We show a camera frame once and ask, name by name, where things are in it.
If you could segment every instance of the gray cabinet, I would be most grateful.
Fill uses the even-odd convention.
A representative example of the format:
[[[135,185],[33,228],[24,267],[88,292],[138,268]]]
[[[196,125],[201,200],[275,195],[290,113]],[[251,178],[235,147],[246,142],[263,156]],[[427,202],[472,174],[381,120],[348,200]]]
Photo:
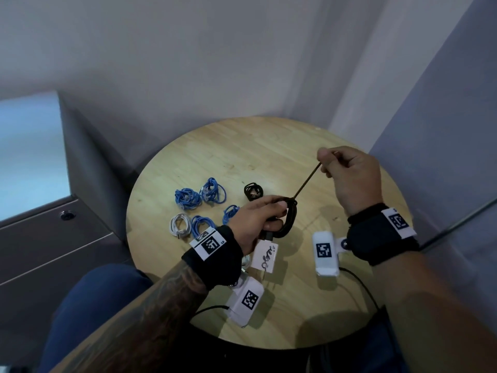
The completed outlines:
[[[127,199],[58,93],[0,101],[0,365],[35,366],[71,287],[131,262]]]

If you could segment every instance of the round wooden table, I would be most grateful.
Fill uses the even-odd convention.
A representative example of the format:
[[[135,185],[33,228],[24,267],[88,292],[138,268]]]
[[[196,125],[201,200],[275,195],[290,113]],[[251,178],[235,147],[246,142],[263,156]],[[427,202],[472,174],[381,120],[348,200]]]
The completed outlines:
[[[210,217],[222,224],[230,204],[248,202],[244,186],[257,182],[264,194],[293,196],[317,164],[319,147],[351,145],[330,132],[289,119],[248,117],[227,119],[191,131],[168,144],[140,174],[127,210],[127,235],[138,269],[162,277],[189,248],[169,232],[171,217],[181,212],[174,201],[178,188],[199,190],[214,177],[228,194],[224,204],[202,204],[190,216]],[[385,202],[411,222],[406,202],[390,176],[382,170]],[[250,323],[240,328],[222,309],[203,312],[191,321],[224,340],[258,348],[292,349],[330,342],[362,328],[375,313],[359,283],[349,274],[321,277],[315,273],[312,235],[329,230],[347,233],[343,208],[335,197],[333,180],[319,171],[299,194],[298,212],[289,234],[279,244],[272,274],[249,269],[265,292]],[[372,281],[368,263],[344,253],[340,265],[352,270],[382,298]],[[217,286],[202,307],[225,304],[231,289]]]

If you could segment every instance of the blue cable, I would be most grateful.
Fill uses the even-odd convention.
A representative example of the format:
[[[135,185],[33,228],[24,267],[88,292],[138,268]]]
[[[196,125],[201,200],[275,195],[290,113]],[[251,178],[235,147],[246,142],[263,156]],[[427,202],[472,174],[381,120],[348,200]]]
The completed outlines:
[[[195,209],[202,204],[202,197],[191,188],[182,188],[174,192],[176,204],[181,209]]]
[[[224,192],[223,201],[219,200],[219,188]],[[226,190],[213,177],[210,177],[202,186],[200,195],[204,201],[212,201],[216,204],[223,204],[226,201]]]
[[[224,210],[223,225],[226,225],[228,223],[228,221],[230,220],[230,218],[232,218],[234,215],[236,215],[236,213],[238,212],[239,209],[240,209],[240,207],[238,207],[234,204],[227,207]]]
[[[200,234],[198,227],[201,224],[207,224],[213,228],[216,227],[214,224],[214,221],[209,219],[208,217],[203,217],[203,216],[194,216],[193,219],[191,219],[191,234],[193,234],[193,238],[197,238],[198,235]]]

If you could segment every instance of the white cable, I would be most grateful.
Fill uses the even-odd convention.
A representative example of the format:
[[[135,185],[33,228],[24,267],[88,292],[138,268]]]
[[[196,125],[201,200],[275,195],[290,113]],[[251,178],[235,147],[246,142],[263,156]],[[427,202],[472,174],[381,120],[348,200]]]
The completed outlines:
[[[176,222],[178,220],[183,220],[186,224],[184,229],[178,229],[178,225]],[[175,217],[173,217],[169,223],[169,232],[178,238],[184,238],[191,233],[191,220],[186,213],[178,213]]]

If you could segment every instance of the hand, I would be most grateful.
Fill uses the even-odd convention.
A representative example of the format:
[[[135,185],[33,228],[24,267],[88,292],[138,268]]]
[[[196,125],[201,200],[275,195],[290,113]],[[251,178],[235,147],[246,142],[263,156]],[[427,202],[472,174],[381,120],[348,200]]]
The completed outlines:
[[[280,218],[286,215],[286,201],[273,203],[279,198],[282,196],[269,195],[251,201],[241,207],[228,222],[244,256],[254,250],[257,238],[263,229],[276,232],[283,226],[282,220],[267,221],[272,216]]]
[[[320,148],[321,171],[335,181],[335,192],[347,216],[383,202],[378,160],[351,147]]]

